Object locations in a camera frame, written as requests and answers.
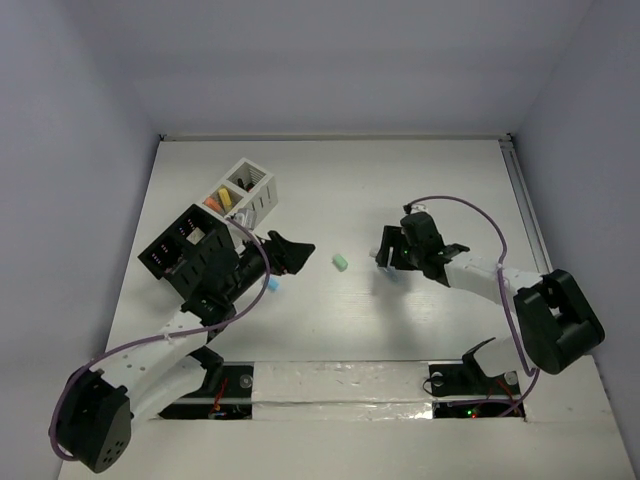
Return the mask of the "blue highlighter cap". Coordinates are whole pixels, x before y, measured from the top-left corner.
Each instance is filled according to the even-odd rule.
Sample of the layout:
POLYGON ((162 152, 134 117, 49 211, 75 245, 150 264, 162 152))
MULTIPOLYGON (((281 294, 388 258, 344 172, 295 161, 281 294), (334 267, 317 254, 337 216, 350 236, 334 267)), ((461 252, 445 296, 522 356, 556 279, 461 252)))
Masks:
POLYGON ((272 291, 275 292, 279 289, 279 282, 275 279, 275 278, 271 278, 268 282, 267 288, 272 291))

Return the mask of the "blue highlighter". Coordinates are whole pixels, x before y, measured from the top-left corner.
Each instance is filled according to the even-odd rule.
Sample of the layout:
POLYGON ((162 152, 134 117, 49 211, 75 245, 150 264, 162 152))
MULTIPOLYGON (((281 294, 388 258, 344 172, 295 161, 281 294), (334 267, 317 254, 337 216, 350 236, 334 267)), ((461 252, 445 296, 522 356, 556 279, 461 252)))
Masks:
POLYGON ((401 280, 399 273, 394 268, 384 267, 381 269, 381 271, 392 282, 397 283, 401 280))

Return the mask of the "green highlighter cap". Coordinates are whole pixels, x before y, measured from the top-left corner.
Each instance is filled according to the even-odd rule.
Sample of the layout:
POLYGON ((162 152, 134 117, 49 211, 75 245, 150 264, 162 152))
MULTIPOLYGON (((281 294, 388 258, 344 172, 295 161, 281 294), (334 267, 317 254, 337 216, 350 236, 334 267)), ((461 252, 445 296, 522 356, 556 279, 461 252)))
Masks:
POLYGON ((340 272, 344 272, 349 266, 348 261, 341 254, 335 254, 332 257, 332 264, 340 272))

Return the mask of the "grey orange-tipped highlighter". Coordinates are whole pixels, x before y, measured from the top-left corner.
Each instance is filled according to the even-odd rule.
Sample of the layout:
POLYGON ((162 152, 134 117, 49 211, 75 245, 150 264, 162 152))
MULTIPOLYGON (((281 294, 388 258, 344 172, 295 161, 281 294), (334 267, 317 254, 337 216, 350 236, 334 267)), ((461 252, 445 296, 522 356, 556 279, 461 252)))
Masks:
POLYGON ((203 204, 214 211, 222 211, 222 207, 219 205, 219 203, 211 197, 207 197, 203 204))

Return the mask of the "yellow highlighter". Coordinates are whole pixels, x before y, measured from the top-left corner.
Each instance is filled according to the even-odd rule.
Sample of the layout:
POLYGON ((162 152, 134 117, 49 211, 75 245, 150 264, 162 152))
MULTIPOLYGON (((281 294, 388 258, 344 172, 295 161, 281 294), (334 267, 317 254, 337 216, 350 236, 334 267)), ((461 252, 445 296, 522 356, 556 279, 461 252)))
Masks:
POLYGON ((218 196, 224 208, 230 210, 233 207, 233 200, 229 191, 225 187, 221 187, 218 190, 218 196))

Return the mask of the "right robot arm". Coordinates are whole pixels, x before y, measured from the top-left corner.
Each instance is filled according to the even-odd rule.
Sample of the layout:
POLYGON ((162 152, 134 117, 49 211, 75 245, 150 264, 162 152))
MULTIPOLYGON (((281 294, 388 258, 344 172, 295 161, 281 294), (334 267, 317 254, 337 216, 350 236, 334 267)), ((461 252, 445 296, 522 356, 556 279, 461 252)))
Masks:
POLYGON ((382 268, 419 271, 503 308, 509 336, 484 342, 460 368, 462 384, 470 391, 486 390, 497 375, 509 371, 557 375, 605 339, 601 322, 569 272, 507 268, 464 245, 447 245, 426 212, 385 226, 375 261, 382 268))

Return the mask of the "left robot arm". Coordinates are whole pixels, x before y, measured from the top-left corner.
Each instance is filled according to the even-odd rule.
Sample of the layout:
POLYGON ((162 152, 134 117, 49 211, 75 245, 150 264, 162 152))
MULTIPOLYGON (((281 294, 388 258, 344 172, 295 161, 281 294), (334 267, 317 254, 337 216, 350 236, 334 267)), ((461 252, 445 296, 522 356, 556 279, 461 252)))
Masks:
POLYGON ((195 287, 157 334, 106 351, 69 377, 48 429, 60 459, 102 473, 146 421, 184 395, 219 388, 224 361, 207 345, 250 312, 236 310, 236 301, 256 282, 297 274, 315 251, 276 231, 246 237, 242 251, 224 247, 206 255, 195 287))

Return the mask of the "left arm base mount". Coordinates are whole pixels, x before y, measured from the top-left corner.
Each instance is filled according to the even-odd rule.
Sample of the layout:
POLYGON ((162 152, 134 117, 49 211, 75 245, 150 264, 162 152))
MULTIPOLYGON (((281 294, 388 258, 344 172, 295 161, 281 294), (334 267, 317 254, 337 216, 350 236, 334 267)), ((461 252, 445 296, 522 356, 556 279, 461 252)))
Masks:
POLYGON ((165 420, 251 420, 254 364, 225 363, 217 386, 179 398, 159 413, 165 420))

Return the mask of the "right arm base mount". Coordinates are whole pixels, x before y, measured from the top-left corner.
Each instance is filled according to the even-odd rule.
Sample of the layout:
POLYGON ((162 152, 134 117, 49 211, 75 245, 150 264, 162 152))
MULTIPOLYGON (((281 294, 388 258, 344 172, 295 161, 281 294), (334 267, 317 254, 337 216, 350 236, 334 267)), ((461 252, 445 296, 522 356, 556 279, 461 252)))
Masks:
POLYGON ((476 353, 493 338, 465 352, 460 360, 429 365, 422 389, 433 399, 436 419, 497 418, 517 403, 521 395, 515 371, 487 376, 476 353))

